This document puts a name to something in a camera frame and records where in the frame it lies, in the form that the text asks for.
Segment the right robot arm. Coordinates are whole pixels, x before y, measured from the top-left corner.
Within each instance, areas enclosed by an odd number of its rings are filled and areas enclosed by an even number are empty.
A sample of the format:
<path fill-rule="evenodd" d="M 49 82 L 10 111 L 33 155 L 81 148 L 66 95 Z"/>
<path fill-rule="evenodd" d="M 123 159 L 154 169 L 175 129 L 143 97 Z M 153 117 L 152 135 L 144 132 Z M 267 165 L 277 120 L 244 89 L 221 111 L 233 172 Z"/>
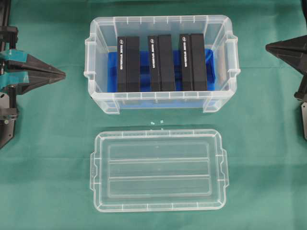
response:
<path fill-rule="evenodd" d="M 288 40 L 269 43 L 266 51 L 279 58 L 303 75 L 294 97 L 301 101 L 304 137 L 307 137 L 307 37 L 300 36 Z"/>

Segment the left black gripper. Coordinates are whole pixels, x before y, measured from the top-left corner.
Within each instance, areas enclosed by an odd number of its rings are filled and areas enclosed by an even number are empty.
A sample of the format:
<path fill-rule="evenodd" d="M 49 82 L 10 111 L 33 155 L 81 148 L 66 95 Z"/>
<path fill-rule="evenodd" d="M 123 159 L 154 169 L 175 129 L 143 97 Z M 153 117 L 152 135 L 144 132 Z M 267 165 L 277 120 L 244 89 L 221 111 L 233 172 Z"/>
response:
<path fill-rule="evenodd" d="M 49 65 L 27 52 L 16 50 L 18 29 L 16 27 L 0 27 L 0 93 L 9 97 L 9 107 L 0 109 L 1 120 L 14 120 L 18 116 L 16 94 L 23 95 L 44 85 L 64 80 L 65 72 Z M 53 78 L 47 77 L 14 77 L 5 75 L 6 71 L 36 71 L 39 73 L 56 74 Z"/>

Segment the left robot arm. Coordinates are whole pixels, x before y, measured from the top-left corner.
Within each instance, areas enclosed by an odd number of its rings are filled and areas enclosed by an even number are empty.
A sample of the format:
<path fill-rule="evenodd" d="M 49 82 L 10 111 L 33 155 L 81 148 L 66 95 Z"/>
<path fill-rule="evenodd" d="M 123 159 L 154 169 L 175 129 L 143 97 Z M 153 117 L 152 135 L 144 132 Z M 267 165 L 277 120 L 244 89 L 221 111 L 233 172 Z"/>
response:
<path fill-rule="evenodd" d="M 0 28 L 0 41 L 9 44 L 9 49 L 0 52 L 1 147 L 14 137 L 15 120 L 19 115 L 17 95 L 66 78 L 65 72 L 16 49 L 17 35 L 17 27 Z"/>

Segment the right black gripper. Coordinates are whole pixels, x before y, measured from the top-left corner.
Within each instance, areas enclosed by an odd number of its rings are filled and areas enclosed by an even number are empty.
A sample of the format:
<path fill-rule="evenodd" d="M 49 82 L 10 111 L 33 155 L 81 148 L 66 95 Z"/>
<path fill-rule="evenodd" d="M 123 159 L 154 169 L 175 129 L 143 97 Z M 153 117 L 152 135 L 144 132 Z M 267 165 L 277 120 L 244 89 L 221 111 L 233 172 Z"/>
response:
<path fill-rule="evenodd" d="M 266 51 L 281 59 L 303 74 L 299 89 L 294 97 L 300 101 L 307 100 L 307 40 L 289 39 L 267 44 Z"/>

